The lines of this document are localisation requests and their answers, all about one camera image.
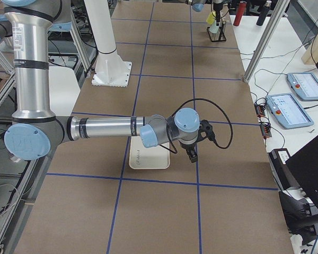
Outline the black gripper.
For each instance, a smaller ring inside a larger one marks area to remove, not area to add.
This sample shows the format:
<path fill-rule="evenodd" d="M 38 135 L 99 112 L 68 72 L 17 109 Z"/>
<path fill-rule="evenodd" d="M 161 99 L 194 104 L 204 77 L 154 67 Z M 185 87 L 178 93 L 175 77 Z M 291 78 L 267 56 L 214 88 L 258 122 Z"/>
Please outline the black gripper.
<path fill-rule="evenodd" d="M 213 0 L 213 10 L 220 12 L 223 9 L 223 0 Z"/>
<path fill-rule="evenodd" d="M 195 142 L 187 142 L 185 140 L 180 139 L 179 144 L 180 144 L 181 148 L 183 148 L 186 151 L 191 162 L 198 161 L 198 154 L 196 152 L 196 143 Z"/>

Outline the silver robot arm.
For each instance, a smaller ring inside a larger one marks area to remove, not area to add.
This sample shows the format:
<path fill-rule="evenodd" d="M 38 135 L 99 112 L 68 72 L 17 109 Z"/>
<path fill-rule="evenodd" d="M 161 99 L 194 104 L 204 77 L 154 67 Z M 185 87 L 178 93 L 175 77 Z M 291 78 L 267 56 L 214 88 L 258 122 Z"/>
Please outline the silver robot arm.
<path fill-rule="evenodd" d="M 4 1 L 12 25 L 17 109 L 5 132 L 8 151 L 36 160 L 68 141 L 93 137 L 139 136 L 146 148 L 178 140 L 192 162 L 200 137 L 198 113 L 181 106 L 172 116 L 79 119 L 57 116 L 50 108 L 48 31 L 71 26 L 70 1 Z"/>
<path fill-rule="evenodd" d="M 182 2 L 191 5 L 196 12 L 201 12 L 205 4 L 210 4 L 213 11 L 220 12 L 224 5 L 223 0 L 182 0 Z"/>

